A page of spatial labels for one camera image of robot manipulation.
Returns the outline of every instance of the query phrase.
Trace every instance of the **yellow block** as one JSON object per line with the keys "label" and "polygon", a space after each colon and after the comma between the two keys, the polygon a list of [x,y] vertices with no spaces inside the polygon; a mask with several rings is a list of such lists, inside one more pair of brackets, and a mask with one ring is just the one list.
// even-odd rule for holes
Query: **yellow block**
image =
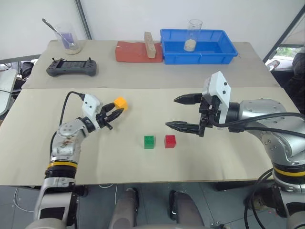
{"label": "yellow block", "polygon": [[128,104],[126,100],[122,97],[119,97],[116,100],[114,100],[114,104],[117,109],[124,108],[124,110],[127,110],[128,108]]}

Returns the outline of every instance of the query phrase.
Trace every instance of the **gray floor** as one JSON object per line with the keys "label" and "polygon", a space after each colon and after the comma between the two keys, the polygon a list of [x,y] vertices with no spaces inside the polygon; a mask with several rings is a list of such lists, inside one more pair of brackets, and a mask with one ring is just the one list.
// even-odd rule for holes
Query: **gray floor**
{"label": "gray floor", "polygon": [[[212,183],[157,183],[118,185],[117,198],[127,187],[136,187],[140,192],[138,225],[173,224],[167,216],[168,194],[170,190],[181,190],[195,201],[204,223],[212,227],[216,222],[226,224],[231,229],[244,229],[243,199],[250,187],[217,192]],[[0,186],[0,229],[24,229],[32,222],[33,213],[24,212],[13,204],[16,188]],[[115,207],[115,185],[103,189],[90,186],[87,197],[79,201],[79,228],[106,229]],[[33,210],[38,195],[36,190],[19,189],[17,202],[23,208]],[[285,229],[286,220],[280,218],[273,209],[258,213],[267,229]],[[249,226],[259,229],[252,211],[249,211]]]}

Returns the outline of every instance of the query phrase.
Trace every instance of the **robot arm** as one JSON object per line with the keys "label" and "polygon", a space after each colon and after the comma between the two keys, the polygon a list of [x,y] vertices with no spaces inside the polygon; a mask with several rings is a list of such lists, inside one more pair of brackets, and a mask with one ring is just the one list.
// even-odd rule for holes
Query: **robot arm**
{"label": "robot arm", "polygon": [[230,132],[248,131],[256,136],[272,161],[288,228],[302,225],[304,220],[298,219],[305,219],[305,116],[286,113],[282,104],[270,99],[231,103],[230,91],[222,73],[213,74],[205,82],[202,94],[186,94],[174,100],[182,104],[200,103],[199,125],[181,121],[166,125],[201,137],[206,127],[213,126],[228,127]]}
{"label": "robot arm", "polygon": [[94,130],[116,119],[123,108],[107,116],[114,103],[102,106],[93,95],[82,94],[84,117],[59,126],[51,142],[50,163],[40,189],[34,211],[34,222],[27,229],[39,229],[48,226],[61,228],[71,226],[76,219],[77,195],[75,193],[75,174],[80,159],[81,143]]}

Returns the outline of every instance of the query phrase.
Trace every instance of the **black controller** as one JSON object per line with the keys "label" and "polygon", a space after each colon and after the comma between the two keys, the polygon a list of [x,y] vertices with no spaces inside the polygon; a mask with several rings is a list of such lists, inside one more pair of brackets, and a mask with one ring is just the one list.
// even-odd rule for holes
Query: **black controller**
{"label": "black controller", "polygon": [[96,74],[96,62],[89,59],[87,61],[65,61],[60,58],[55,60],[47,68],[47,73],[50,76],[57,76],[58,74],[66,73],[84,73],[89,76],[94,76]]}

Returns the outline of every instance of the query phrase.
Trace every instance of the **white wall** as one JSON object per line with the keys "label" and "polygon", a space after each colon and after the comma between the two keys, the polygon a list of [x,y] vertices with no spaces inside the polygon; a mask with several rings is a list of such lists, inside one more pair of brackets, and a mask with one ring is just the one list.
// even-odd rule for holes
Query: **white wall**
{"label": "white wall", "polygon": [[41,54],[56,39],[42,18],[71,22],[77,37],[86,37],[73,0],[0,0],[0,60]]}
{"label": "white wall", "polygon": [[[73,0],[10,0],[0,4],[0,60],[39,54],[54,33],[41,22],[71,21],[84,39]],[[161,28],[186,28],[201,19],[207,29],[225,30],[232,41],[250,42],[264,58],[304,5],[304,0],[82,0],[96,40],[143,40]]]}

